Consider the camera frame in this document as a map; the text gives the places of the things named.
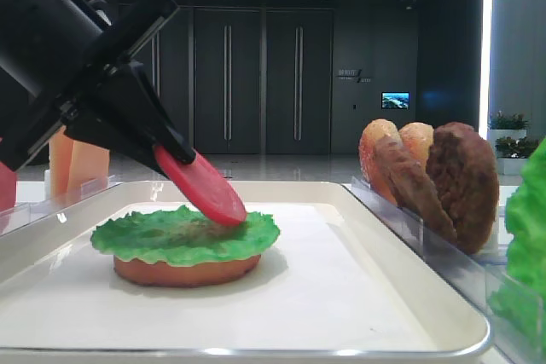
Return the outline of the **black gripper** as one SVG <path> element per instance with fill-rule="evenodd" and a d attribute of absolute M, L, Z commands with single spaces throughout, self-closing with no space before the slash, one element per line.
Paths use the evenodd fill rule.
<path fill-rule="evenodd" d="M 176 11 L 173 0 L 139 0 L 109 24 L 85 0 L 1 0 L 1 66 L 34 95 L 3 136 L 2 162 L 22 168 L 65 126 L 73 140 L 162 176 L 155 147 L 193 163 L 194 149 L 135 59 Z"/>

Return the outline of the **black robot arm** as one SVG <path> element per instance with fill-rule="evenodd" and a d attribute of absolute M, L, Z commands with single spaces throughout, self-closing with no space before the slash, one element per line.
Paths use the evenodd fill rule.
<path fill-rule="evenodd" d="M 2 162 L 21 169 L 63 130 L 152 170 L 159 150 L 192 163 L 136 60 L 176 12 L 173 0 L 139 0 L 107 22 L 85 0 L 1 0 L 1 67 L 33 96 L 3 136 Z"/>

